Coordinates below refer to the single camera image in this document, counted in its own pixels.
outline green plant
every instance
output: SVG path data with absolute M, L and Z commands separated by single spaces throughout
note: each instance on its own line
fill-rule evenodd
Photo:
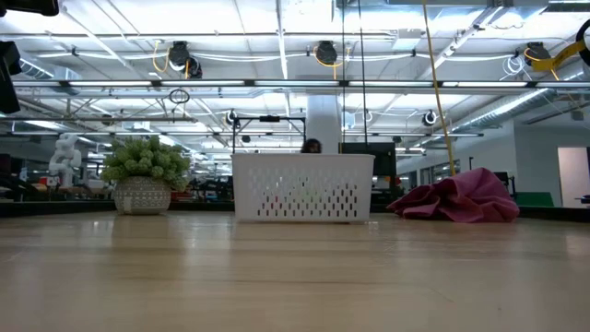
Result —
M 182 148 L 160 144 L 158 136 L 149 140 L 128 137 L 124 145 L 112 143 L 114 153 L 104 161 L 102 179 L 122 181 L 129 176 L 151 176 L 162 179 L 178 191 L 184 191 L 188 180 L 183 175 L 191 161 L 181 156 Z

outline pink fabric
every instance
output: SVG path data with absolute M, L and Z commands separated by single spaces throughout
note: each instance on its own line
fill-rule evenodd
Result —
M 422 185 L 387 208 L 406 219 L 455 222 L 512 222 L 520 213 L 500 179 L 483 168 Z

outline wooden table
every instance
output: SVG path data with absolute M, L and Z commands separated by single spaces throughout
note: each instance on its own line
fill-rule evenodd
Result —
M 0 331 L 588 331 L 590 227 L 0 220 Z

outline white pot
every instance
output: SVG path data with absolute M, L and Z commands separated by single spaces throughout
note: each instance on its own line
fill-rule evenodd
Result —
M 171 189 L 163 180 L 131 176 L 117 183 L 114 204 L 121 214 L 157 215 L 170 206 Z

